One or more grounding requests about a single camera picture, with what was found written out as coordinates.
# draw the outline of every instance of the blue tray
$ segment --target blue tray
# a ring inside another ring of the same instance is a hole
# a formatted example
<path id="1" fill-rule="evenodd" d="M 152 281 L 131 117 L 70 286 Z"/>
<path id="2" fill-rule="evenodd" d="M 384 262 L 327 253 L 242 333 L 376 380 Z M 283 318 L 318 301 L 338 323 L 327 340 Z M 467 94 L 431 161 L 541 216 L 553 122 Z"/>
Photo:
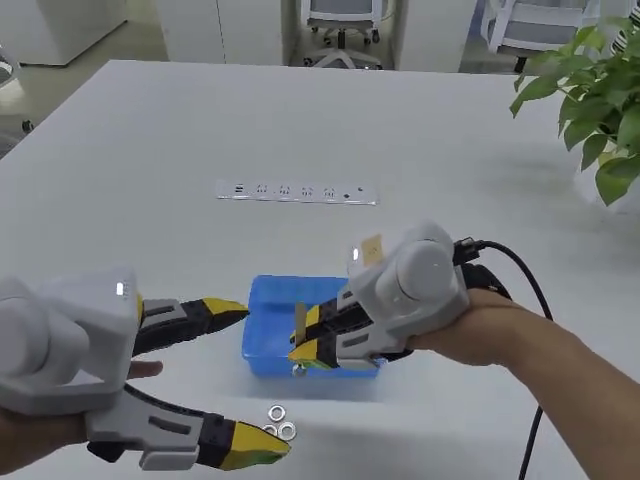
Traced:
<path id="1" fill-rule="evenodd" d="M 242 356 L 258 377 L 290 377 L 293 364 L 289 338 L 295 330 L 295 304 L 307 309 L 334 298 L 346 278 L 275 277 L 260 275 L 253 280 L 249 311 L 244 325 Z M 309 377 L 374 378 L 378 370 L 309 369 Z"/>

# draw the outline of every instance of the floor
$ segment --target floor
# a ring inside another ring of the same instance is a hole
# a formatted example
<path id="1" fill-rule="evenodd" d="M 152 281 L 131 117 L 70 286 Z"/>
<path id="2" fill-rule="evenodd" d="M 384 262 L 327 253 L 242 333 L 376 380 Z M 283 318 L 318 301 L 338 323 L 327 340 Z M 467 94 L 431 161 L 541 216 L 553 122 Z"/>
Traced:
<path id="1" fill-rule="evenodd" d="M 162 30 L 155 11 L 154 0 L 129 0 L 128 22 L 85 52 L 66 68 L 25 67 L 20 81 L 12 82 L 0 90 L 0 116 L 29 118 L 36 125 L 53 112 L 80 85 L 86 82 L 109 59 L 166 61 L 167 52 Z M 300 51 L 313 45 L 322 46 L 322 35 L 306 32 Z M 362 48 L 362 38 L 351 35 L 348 46 Z M 383 59 L 389 67 L 387 42 L 370 47 L 371 53 Z M 302 64 L 302 53 L 294 63 Z M 512 73 L 515 59 L 508 55 L 492 55 L 484 41 L 470 38 L 461 71 L 466 73 Z"/>

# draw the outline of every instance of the human arm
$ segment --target human arm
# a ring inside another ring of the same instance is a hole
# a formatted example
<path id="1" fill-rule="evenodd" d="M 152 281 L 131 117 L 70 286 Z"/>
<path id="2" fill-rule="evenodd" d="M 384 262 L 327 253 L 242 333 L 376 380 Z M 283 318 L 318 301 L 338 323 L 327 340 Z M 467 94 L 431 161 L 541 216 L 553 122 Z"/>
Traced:
<path id="1" fill-rule="evenodd" d="M 160 362 L 132 362 L 129 378 L 153 377 Z M 0 409 L 0 475 L 25 467 L 67 445 L 87 441 L 84 415 L 27 417 Z"/>
<path id="2" fill-rule="evenodd" d="M 410 346 L 504 366 L 536 397 L 589 478 L 640 478 L 640 385 L 560 326 L 494 293 L 470 294 L 458 322 Z"/>

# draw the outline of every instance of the black cable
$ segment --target black cable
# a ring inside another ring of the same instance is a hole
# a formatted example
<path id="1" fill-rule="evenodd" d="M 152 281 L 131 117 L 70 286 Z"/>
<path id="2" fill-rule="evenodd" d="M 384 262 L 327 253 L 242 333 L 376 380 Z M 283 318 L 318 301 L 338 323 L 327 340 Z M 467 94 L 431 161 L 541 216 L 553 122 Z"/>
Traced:
<path id="1" fill-rule="evenodd" d="M 475 242 L 475 247 L 477 251 L 485 248 L 497 250 L 513 260 L 514 263 L 518 265 L 520 270 L 522 270 L 522 273 L 524 273 L 524 276 L 527 277 L 527 280 L 531 284 L 531 288 L 533 288 L 533 291 L 538 298 L 538 302 L 542 307 L 544 316 L 553 322 L 553 315 L 551 314 L 551 309 L 549 308 L 547 299 L 544 297 L 538 281 L 533 276 L 533 273 L 531 273 L 529 267 L 527 267 L 527 264 L 524 263 L 524 260 L 522 260 L 513 250 L 497 242 L 479 240 Z M 536 414 L 533 417 L 531 429 L 529 430 L 529 439 L 527 440 L 527 447 L 525 449 L 524 456 L 522 457 L 522 464 L 520 465 L 520 474 L 518 475 L 518 480 L 525 480 L 525 477 L 527 476 L 527 470 L 529 469 L 529 463 L 531 462 L 531 455 L 533 454 L 533 447 L 536 443 L 536 436 L 538 435 L 538 429 L 540 428 L 540 421 L 542 420 L 543 413 L 544 412 L 542 410 L 542 407 L 538 406 Z"/>

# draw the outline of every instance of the power strip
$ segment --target power strip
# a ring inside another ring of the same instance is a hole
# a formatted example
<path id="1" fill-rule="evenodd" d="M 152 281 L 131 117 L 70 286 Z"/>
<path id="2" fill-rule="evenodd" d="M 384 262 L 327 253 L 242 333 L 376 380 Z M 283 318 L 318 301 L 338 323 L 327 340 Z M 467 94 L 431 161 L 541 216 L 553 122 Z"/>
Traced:
<path id="1" fill-rule="evenodd" d="M 375 188 L 366 185 L 346 185 L 303 182 L 257 182 L 218 180 L 218 198 L 231 200 L 261 200 L 272 202 L 335 203 L 377 205 Z"/>

